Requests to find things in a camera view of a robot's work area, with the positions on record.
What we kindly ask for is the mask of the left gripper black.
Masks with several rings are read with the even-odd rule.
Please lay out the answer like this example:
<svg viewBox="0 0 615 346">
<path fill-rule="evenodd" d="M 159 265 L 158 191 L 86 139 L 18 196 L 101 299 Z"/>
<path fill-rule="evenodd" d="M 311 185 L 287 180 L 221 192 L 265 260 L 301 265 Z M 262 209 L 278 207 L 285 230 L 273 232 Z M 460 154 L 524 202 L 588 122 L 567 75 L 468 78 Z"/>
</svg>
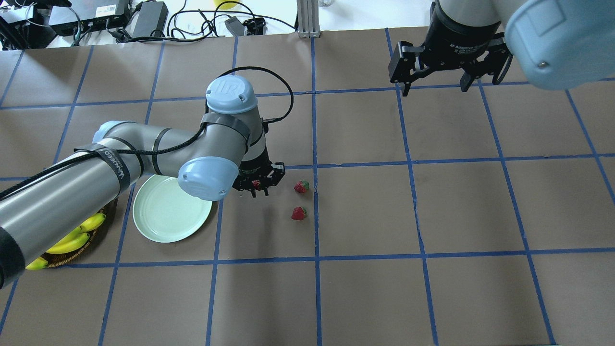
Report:
<svg viewBox="0 0 615 346">
<path fill-rule="evenodd" d="M 268 154 L 267 146 L 252 146 L 242 158 L 239 164 L 238 176 L 232 187 L 238 191 L 250 191 L 252 198 L 257 197 L 257 191 L 263 191 L 268 197 L 268 189 L 277 186 L 285 176 L 285 164 L 272 162 Z M 262 189 L 254 190 L 253 180 L 260 180 Z"/>
</svg>

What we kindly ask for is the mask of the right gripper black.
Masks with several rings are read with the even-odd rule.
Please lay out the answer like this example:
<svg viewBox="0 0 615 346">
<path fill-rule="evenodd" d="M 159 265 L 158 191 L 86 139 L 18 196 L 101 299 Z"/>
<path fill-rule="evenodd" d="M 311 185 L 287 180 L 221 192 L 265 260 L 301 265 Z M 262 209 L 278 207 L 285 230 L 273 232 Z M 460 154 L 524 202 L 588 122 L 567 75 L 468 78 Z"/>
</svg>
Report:
<svg viewBox="0 0 615 346">
<path fill-rule="evenodd" d="M 429 73 L 462 69 L 462 92 L 484 75 L 499 85 L 512 63 L 513 55 L 498 33 L 501 24 L 483 0 L 475 8 L 462 0 L 435 0 L 425 41 L 421 46 L 399 41 L 393 50 L 388 73 L 402 96 L 408 96 L 414 82 Z"/>
</svg>

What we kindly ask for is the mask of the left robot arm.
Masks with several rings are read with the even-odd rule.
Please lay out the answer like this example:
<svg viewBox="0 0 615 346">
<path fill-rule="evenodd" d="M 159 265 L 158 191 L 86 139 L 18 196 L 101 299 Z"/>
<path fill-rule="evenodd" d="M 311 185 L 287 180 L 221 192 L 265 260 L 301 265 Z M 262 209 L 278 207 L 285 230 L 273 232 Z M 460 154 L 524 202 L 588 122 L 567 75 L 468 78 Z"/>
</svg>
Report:
<svg viewBox="0 0 615 346">
<path fill-rule="evenodd" d="M 205 201 L 222 200 L 231 189 L 276 186 L 285 169 L 270 161 L 266 134 L 280 120 L 264 120 L 252 84 L 227 74 L 209 84 L 195 132 L 102 124 L 91 144 L 2 191 L 1 286 L 145 174 L 175 177 L 184 192 Z"/>
</svg>

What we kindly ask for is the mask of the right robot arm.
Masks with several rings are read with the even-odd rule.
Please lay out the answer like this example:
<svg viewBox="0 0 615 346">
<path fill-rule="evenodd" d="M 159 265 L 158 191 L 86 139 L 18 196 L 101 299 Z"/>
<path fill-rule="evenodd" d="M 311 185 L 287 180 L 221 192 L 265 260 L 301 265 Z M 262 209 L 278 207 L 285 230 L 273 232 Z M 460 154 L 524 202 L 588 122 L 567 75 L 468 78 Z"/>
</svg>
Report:
<svg viewBox="0 0 615 346">
<path fill-rule="evenodd" d="M 463 92 L 481 77 L 503 81 L 517 59 L 545 90 L 575 88 L 614 74 L 612 0 L 435 0 L 424 42 L 400 41 L 388 65 L 407 96 L 418 79 L 463 70 Z"/>
</svg>

